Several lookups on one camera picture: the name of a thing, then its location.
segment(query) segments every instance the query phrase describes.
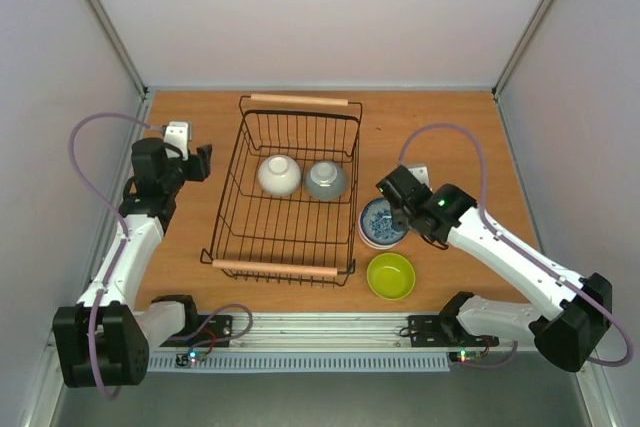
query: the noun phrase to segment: dish rack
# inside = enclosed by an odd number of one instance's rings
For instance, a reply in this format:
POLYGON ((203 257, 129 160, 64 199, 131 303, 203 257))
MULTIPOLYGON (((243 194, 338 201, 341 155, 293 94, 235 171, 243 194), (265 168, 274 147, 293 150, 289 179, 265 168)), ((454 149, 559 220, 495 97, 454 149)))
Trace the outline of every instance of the dish rack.
POLYGON ((200 262, 233 279, 344 286, 356 268, 362 104, 252 94, 242 96, 238 107, 242 121, 211 245, 202 249, 200 262), (289 110, 293 104, 310 108, 289 110), (293 158, 303 179, 315 162, 331 160, 344 170, 347 189, 332 201, 311 198, 304 185, 289 196, 274 197, 260 187, 257 171, 276 154, 293 158))

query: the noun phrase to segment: perforated metal strip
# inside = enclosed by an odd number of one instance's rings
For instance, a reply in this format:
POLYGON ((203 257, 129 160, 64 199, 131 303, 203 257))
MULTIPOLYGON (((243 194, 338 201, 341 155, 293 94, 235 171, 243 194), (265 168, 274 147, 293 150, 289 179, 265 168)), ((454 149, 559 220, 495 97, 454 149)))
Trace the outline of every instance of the perforated metal strip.
POLYGON ((149 372, 255 374, 277 372, 448 372, 442 353, 257 353, 218 352, 179 367, 175 353, 155 353, 149 372))

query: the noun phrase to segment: blue floral plate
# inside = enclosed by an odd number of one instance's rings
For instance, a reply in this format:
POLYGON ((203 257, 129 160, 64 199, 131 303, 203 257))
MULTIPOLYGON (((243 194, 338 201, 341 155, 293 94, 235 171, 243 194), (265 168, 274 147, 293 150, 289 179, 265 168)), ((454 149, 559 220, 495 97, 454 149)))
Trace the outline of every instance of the blue floral plate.
POLYGON ((360 230, 371 243, 392 246, 404 239, 406 232, 400 232, 391 222, 391 208, 383 197, 373 199, 360 213, 360 230))

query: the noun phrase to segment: robotic arm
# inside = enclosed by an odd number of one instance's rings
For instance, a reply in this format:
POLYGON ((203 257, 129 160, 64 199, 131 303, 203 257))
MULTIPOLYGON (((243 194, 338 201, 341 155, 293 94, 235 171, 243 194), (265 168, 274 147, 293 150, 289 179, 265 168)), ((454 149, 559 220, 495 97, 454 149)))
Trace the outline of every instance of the robotic arm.
POLYGON ((582 286, 584 293, 611 311, 612 288, 604 277, 596 273, 587 279, 551 261, 488 214, 483 219, 476 200, 454 185, 445 184, 432 192, 409 169, 399 166, 376 187, 389 201, 396 229, 413 230, 442 249, 453 245, 464 250, 531 301, 494 302, 469 292, 458 293, 440 313, 442 328, 453 345, 460 343, 464 332, 533 341, 557 367, 580 370, 610 322, 565 282, 582 286), (558 280, 531 259, 555 272, 558 280))
POLYGON ((202 182, 211 171, 211 145, 198 147, 191 154, 190 140, 188 123, 171 122, 164 129, 163 139, 146 138, 131 147, 133 176, 127 181, 118 209, 127 232, 118 225, 86 292, 76 305, 59 308, 53 319, 60 366, 69 387, 96 385, 89 354, 91 335, 95 335, 104 385, 137 385, 146 375, 150 351, 171 335, 186 335, 197 328, 198 313, 190 296, 159 297, 138 317, 129 308, 149 260, 169 227, 176 195, 185 182, 202 182), (88 327, 96 302, 94 334, 88 327))

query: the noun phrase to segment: wooden table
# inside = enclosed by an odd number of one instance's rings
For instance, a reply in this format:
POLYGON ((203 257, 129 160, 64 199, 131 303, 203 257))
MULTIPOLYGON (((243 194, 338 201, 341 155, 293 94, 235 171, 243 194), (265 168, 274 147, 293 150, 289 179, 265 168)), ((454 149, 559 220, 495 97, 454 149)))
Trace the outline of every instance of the wooden table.
MULTIPOLYGON (((400 301, 374 295, 366 281, 366 266, 378 253, 356 235, 357 270, 341 288, 308 284, 286 285, 233 280, 199 261, 209 246, 222 188, 231 158, 240 113, 240 92, 158 92, 150 121, 193 123, 192 147, 214 146, 211 177, 187 183, 177 198, 178 208, 167 236, 155 252, 139 289, 138 309, 162 294, 191 294, 198 308, 212 310, 241 302, 255 311, 439 311, 460 290, 494 300, 521 301, 523 297, 489 268, 456 249, 446 252, 425 244, 415 235, 394 251, 416 269, 416 286, 400 301)), ((495 104, 486 92, 305 92, 298 95, 347 98, 364 104, 361 125, 358 211, 374 197, 375 188, 396 165, 400 147, 418 127, 432 122, 455 122, 480 140, 488 161, 489 212, 513 233, 533 242, 529 218, 518 186, 495 104)), ((424 134, 411 145, 408 162, 427 164, 432 185, 453 183, 478 198, 480 168, 470 142, 455 132, 424 134)))

